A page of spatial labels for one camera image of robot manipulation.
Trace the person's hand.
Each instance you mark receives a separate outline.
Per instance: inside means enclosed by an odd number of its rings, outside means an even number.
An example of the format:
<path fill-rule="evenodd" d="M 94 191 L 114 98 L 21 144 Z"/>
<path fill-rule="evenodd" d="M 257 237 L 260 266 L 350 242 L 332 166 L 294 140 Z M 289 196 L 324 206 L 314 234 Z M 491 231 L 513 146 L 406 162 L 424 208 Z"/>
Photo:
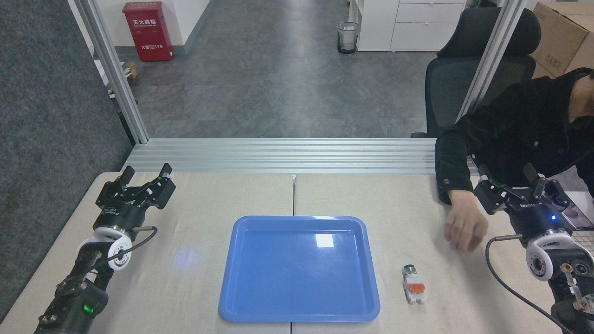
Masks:
<path fill-rule="evenodd" d="M 451 210 L 444 225 L 444 237 L 450 249 L 462 255 L 477 249 L 483 241 L 488 220 L 481 213 L 477 199 L 467 190 L 450 190 Z"/>

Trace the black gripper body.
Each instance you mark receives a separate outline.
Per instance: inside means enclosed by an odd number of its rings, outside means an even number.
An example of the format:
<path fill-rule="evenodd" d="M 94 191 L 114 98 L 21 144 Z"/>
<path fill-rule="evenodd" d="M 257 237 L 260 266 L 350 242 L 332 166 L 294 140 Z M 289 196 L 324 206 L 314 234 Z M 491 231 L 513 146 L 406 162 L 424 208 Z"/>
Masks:
<path fill-rule="evenodd" d="M 138 207 L 129 203 L 114 203 L 106 205 L 95 221 L 98 227 L 116 226 L 131 231 L 132 228 L 142 226 L 146 217 L 146 207 Z"/>
<path fill-rule="evenodd" d="M 569 222 L 552 204 L 520 204 L 510 207 L 510 222 L 522 235 L 520 241 L 531 242 L 548 231 L 565 231 L 572 235 Z"/>

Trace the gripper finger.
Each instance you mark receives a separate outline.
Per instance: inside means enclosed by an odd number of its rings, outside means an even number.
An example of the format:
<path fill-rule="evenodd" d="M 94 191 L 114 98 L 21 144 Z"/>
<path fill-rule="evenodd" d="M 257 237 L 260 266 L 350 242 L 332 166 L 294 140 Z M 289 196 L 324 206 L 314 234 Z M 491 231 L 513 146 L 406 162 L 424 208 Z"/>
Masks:
<path fill-rule="evenodd" d="M 493 180 L 487 165 L 478 167 L 479 182 L 474 188 L 474 194 L 487 214 L 495 214 L 506 209 L 506 203 L 515 198 L 525 201 L 525 197 L 510 186 Z"/>
<path fill-rule="evenodd" d="M 566 195 L 558 180 L 546 179 L 537 173 L 531 163 L 524 165 L 523 173 L 531 184 L 531 199 L 536 199 L 538 203 L 545 203 L 547 200 L 547 203 L 550 202 L 558 206 L 561 211 L 569 207 L 571 199 Z"/>
<path fill-rule="evenodd" d="M 115 201 L 123 202 L 127 195 L 127 185 L 135 174 L 131 166 L 127 166 L 123 173 L 113 182 L 106 182 L 98 195 L 96 205 L 100 209 L 106 208 Z"/>
<path fill-rule="evenodd" d="M 176 190 L 176 185 L 171 180 L 172 167 L 165 163 L 159 176 L 143 186 L 128 187 L 125 192 L 125 202 L 139 208 L 149 206 L 163 209 Z"/>

